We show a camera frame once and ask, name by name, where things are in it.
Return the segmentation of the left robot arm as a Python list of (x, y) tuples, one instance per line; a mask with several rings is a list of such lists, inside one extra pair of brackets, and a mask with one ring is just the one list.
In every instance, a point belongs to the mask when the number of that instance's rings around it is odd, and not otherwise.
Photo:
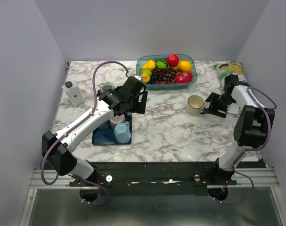
[(122, 86), (103, 91), (91, 107), (73, 123), (56, 133), (42, 135), (42, 164), (50, 164), (59, 176), (72, 174), (86, 185), (96, 182), (93, 166), (72, 152), (101, 124), (124, 113), (144, 114), (147, 103), (146, 85), (139, 75), (130, 76)]

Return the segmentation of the iridescent blue mug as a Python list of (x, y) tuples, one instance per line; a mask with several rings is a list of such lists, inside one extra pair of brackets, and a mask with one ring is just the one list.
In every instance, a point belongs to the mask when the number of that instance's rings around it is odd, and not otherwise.
[(110, 127), (110, 121), (102, 123), (100, 126), (98, 126), (98, 129), (107, 129), (108, 127)]

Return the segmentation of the dark grey mug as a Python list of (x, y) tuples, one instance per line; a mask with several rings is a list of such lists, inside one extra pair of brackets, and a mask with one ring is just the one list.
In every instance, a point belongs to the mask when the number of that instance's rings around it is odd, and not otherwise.
[(115, 89), (115, 87), (111, 83), (106, 83), (106, 84), (101, 86), (100, 92), (103, 93), (103, 92), (105, 92), (106, 90), (109, 90), (109, 89)]

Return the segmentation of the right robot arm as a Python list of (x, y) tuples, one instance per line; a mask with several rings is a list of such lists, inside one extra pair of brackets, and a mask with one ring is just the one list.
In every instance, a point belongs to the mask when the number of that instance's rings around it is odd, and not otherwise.
[(248, 152), (261, 150), (268, 143), (275, 117), (275, 108), (261, 104), (244, 77), (231, 73), (222, 78), (221, 84), (223, 94), (211, 93), (206, 99), (209, 106), (201, 113), (225, 118), (231, 104), (238, 104), (241, 113), (234, 127), (233, 143), (211, 166), (209, 180), (216, 185), (231, 176)]

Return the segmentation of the cream mug black handle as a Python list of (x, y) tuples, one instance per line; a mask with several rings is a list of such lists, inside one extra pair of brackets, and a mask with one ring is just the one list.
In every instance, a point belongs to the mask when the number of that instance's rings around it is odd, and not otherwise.
[(186, 113), (194, 116), (201, 112), (204, 107), (204, 100), (198, 95), (191, 95), (187, 99), (186, 103)]

